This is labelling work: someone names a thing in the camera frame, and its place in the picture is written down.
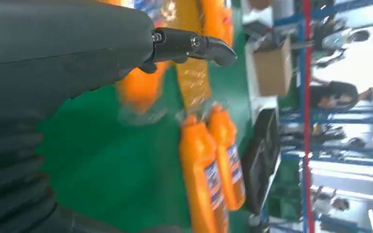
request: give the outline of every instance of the black machine part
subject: black machine part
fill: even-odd
[[[43,135],[35,125],[64,101],[136,67],[154,72],[154,62],[187,57],[221,66],[237,59],[215,38],[156,29],[141,11],[89,0],[1,0],[0,232],[119,233],[56,202],[38,171]]]

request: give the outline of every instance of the black tray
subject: black tray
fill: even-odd
[[[265,140],[266,163],[271,175],[274,173],[280,150],[278,122],[275,109],[261,110],[254,125],[254,136],[260,140]]]
[[[253,137],[241,159],[246,205],[253,214],[260,214],[268,189],[270,170],[266,164],[265,141]]]

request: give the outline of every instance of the worker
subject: worker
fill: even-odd
[[[312,198],[313,212],[315,215],[329,216],[333,211],[346,211],[350,208],[350,203],[345,198],[336,198],[337,190],[334,190],[332,195],[327,195],[322,192],[324,186],[320,186]]]
[[[356,87],[350,83],[323,81],[312,77],[319,85],[310,86],[310,107],[349,110],[359,101]]]

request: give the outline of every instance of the orange detergent bottle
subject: orange detergent bottle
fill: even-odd
[[[188,116],[181,128],[179,146],[195,233],[227,233],[228,210],[221,190],[216,145],[205,123]]]
[[[217,143],[217,163],[227,207],[237,210],[245,202],[241,162],[235,145],[237,128],[220,104],[214,105],[209,116],[209,130]]]

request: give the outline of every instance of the factory floor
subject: factory floor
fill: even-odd
[[[237,125],[241,154],[251,136],[250,102],[245,69],[245,35],[239,1],[233,1],[236,25],[232,67],[210,65],[214,99],[229,101]],[[178,155],[180,129],[174,113],[182,99],[171,68],[165,76],[162,103],[168,114],[152,125],[131,126],[118,120],[120,104],[113,86],[67,101],[39,129],[43,170],[51,176],[57,200],[78,213],[136,232],[156,225],[190,229]],[[245,232],[249,213],[230,214],[231,232]]]

